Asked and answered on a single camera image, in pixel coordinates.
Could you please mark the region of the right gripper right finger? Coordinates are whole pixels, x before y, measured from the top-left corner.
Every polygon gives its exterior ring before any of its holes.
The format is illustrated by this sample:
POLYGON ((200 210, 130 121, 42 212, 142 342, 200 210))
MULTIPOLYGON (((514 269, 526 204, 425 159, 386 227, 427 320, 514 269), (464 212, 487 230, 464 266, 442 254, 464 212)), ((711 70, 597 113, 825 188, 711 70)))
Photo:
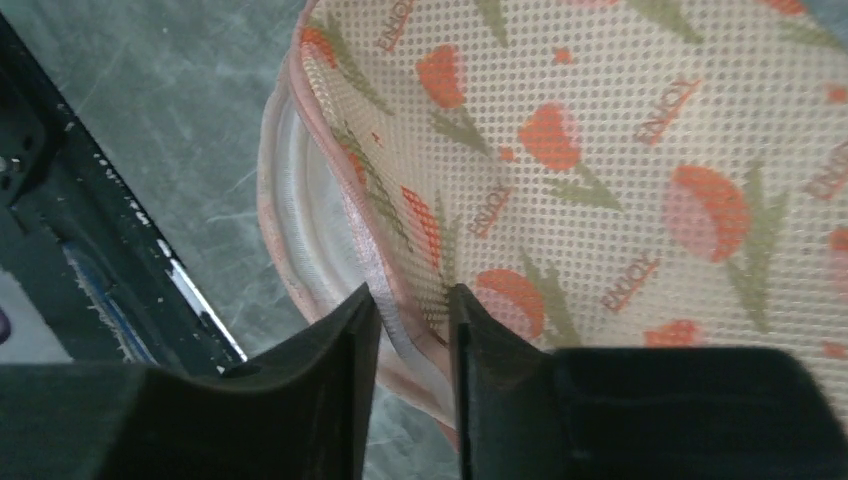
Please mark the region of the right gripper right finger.
POLYGON ((543 352, 449 294, 464 479, 843 479, 847 437, 810 373, 756 347, 543 352))

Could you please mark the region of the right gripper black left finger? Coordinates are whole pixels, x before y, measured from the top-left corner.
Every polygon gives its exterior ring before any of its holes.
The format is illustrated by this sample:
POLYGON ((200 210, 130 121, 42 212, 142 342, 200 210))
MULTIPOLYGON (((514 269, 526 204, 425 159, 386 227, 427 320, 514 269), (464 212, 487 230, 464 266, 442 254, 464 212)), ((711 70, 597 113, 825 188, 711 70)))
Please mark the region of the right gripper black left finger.
POLYGON ((359 479, 381 323, 366 286, 219 377, 5 365, 5 479, 359 479))

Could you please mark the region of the floral mesh laundry bag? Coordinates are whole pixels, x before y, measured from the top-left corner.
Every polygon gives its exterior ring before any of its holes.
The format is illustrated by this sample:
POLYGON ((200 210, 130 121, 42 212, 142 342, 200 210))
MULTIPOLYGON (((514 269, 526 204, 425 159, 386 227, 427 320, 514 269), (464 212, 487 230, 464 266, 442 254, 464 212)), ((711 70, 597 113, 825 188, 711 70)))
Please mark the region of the floral mesh laundry bag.
POLYGON ((309 322, 455 429, 449 290, 541 350, 780 348, 847 413, 843 1, 310 1, 259 224, 309 322))

